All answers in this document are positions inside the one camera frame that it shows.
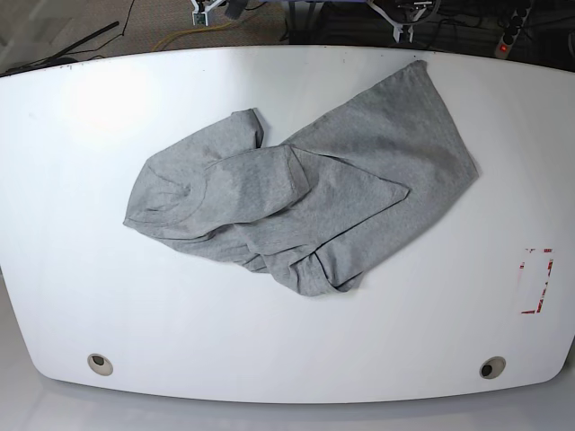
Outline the red tape marking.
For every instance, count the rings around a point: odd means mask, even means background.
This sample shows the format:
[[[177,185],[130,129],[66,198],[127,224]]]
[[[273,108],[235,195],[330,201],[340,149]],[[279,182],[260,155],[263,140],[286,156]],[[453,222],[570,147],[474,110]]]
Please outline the red tape marking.
[[[527,248],[519,266],[517,299],[521,315],[542,311],[553,269],[552,248]]]

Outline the grey T-shirt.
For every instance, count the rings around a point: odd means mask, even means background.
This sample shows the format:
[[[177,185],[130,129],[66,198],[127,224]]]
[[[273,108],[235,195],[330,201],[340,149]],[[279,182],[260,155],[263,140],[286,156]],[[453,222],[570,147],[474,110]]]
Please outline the grey T-shirt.
[[[279,145],[263,138],[256,112],[242,110],[152,155],[125,225],[299,295],[343,293],[478,178],[422,60]]]

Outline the left table grommet hole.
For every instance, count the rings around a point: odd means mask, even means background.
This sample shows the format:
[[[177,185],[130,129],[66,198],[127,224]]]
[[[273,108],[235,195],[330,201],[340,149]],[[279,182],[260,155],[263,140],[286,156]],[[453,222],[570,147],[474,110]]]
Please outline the left table grommet hole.
[[[87,363],[92,371],[101,376],[110,376],[113,373],[113,365],[105,356],[91,354],[87,358]]]

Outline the black power strip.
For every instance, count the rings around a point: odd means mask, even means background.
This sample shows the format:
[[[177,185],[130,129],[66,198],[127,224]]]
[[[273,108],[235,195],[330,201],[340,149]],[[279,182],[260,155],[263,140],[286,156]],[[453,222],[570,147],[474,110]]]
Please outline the black power strip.
[[[503,18],[502,35],[494,51],[494,56],[497,59],[508,58],[530,13],[531,6],[531,1],[511,2],[511,9]]]

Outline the right table grommet hole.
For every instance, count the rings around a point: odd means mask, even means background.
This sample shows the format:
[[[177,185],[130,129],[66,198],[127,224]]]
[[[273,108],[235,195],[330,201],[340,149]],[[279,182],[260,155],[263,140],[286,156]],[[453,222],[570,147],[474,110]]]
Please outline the right table grommet hole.
[[[480,367],[479,374],[481,378],[492,380],[499,377],[507,365],[506,359],[502,356],[494,356],[487,359]]]

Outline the table grommet hole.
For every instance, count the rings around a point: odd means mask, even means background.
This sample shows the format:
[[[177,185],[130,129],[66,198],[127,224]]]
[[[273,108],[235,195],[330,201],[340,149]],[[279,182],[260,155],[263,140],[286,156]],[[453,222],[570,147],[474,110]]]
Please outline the table grommet hole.
[[[113,365],[105,356],[91,354],[87,358],[87,363],[92,371],[101,376],[110,376],[113,373]]]
[[[494,356],[487,359],[480,367],[479,374],[481,378],[492,380],[499,377],[507,365],[506,359],[502,356]]]

